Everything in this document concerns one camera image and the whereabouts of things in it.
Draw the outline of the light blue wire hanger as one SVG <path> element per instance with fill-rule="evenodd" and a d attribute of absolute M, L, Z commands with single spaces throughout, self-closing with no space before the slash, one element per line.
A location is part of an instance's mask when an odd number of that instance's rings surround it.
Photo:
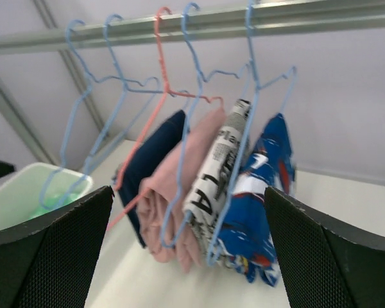
<path fill-rule="evenodd" d="M 50 188 L 53 180 L 58 176 L 58 174 L 63 173 L 66 170 L 67 166 L 67 159 L 66 159 L 66 150 L 69 143 L 69 139 L 71 137 L 71 132 L 73 130 L 73 124 L 75 123 L 76 114 L 78 112 L 78 109 L 80 105 L 83 103 L 84 99 L 87 98 L 89 94 L 91 94 L 93 90 L 93 84 L 94 83 L 104 83 L 109 80 L 118 80 L 118 79 L 108 79 L 105 78 L 108 76 L 115 76 L 115 75 L 108 75 L 104 76 L 102 78 L 97 78 L 89 69 L 87 63 L 85 60 L 81 57 L 79 52 L 77 51 L 77 48 L 73 46 L 72 42 L 72 35 L 75 32 L 75 27 L 77 26 L 84 26 L 86 23 L 81 19 L 74 19 L 69 22 L 65 29 L 65 41 L 67 43 L 67 46 L 70 51 L 73 52 L 73 54 L 76 56 L 76 58 L 81 63 L 81 66 L 84 70 L 85 75 L 85 84 L 86 88 L 81 94 L 81 96 L 73 103 L 72 110 L 69 115 L 69 119 L 67 122 L 67 126 L 64 133 L 64 138 L 62 141 L 62 145 L 60 148 L 60 158 L 61 158 L 61 164 L 60 166 L 55 169 L 54 171 L 50 172 L 49 176 L 47 177 L 46 181 L 44 182 L 40 194 L 39 194 L 39 204 L 40 209 L 44 212 L 51 212 L 52 210 L 59 209 L 60 207 L 63 207 L 72 201 L 75 201 L 79 198 L 80 193 L 78 192 L 78 187 L 83 185 L 84 181 L 89 179 L 90 172 L 88 170 L 89 162 L 91 161 L 92 157 L 95 156 L 100 149 L 101 143 L 104 140 L 104 138 L 107 136 L 107 132 L 109 128 L 106 128 L 106 123 L 103 125 L 101 132 L 99 133 L 95 143 L 93 144 L 92 148 L 90 149 L 89 154 L 85 158 L 82 174 L 78 177 L 77 180 L 75 180 L 70 186 L 68 186 L 63 191 L 60 191 L 52 196 L 47 195 L 47 190 Z M 154 90 L 157 89 L 157 83 L 154 80 L 149 81 L 145 87 L 140 87 L 136 83 L 129 83 L 129 86 L 132 89 L 139 89 L 139 90 Z"/>

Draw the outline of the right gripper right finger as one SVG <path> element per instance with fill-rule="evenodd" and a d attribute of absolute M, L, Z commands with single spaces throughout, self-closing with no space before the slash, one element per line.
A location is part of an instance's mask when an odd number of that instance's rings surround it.
<path fill-rule="evenodd" d="M 264 207 L 291 307 L 385 307 L 385 237 L 273 187 Z"/>

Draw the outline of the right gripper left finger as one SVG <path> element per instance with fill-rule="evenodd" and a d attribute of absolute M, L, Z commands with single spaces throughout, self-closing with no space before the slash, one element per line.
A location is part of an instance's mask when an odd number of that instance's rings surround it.
<path fill-rule="evenodd" d="M 0 230 L 0 307 L 84 307 L 112 204 L 103 186 Z"/>

